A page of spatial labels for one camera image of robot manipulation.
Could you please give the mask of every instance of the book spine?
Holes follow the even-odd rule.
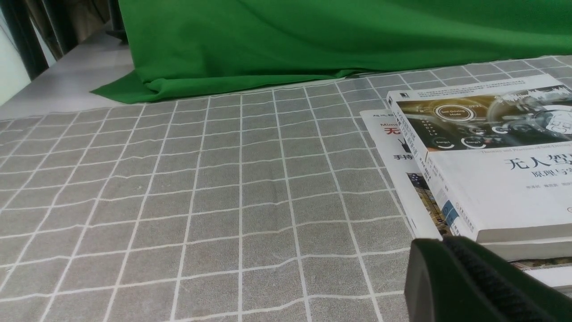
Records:
[[[433,192],[435,202],[445,216],[447,224],[453,229],[454,234],[464,233],[466,237],[476,240],[478,231],[473,221],[469,219],[464,211],[464,207],[461,206],[459,199],[454,193],[454,189],[449,188],[443,176],[443,171],[433,162],[431,154],[413,129],[413,126],[411,126],[411,123],[407,120],[401,108],[399,108],[397,102],[395,102],[395,99],[393,99],[393,103],[390,104],[390,106],[403,137],[413,154],[413,158],[421,169],[423,177],[429,185],[429,189]],[[467,226],[468,231],[466,231],[467,229],[458,228],[455,221],[459,217],[464,222],[464,225]]]

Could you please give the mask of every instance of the book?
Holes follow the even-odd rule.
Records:
[[[545,249],[572,237],[568,87],[541,75],[392,91],[387,102],[447,222],[460,218],[480,243],[546,239]]]
[[[455,218],[451,225],[445,220],[397,127],[394,114],[389,109],[362,111],[360,114],[415,237],[442,239],[445,235],[466,235],[468,228],[460,218]],[[546,285],[563,292],[571,291],[572,257],[523,259],[530,242],[533,241],[483,245]]]

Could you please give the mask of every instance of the white table surface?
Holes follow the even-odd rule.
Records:
[[[132,70],[128,46],[97,32],[4,103],[0,119],[123,105],[90,91]]]

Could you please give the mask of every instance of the book title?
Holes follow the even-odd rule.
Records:
[[[511,167],[510,170],[527,170],[535,178],[572,175],[572,154],[506,159],[505,163]]]

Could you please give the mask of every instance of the green backdrop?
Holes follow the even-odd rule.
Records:
[[[571,0],[120,0],[139,103],[266,85],[572,53]]]

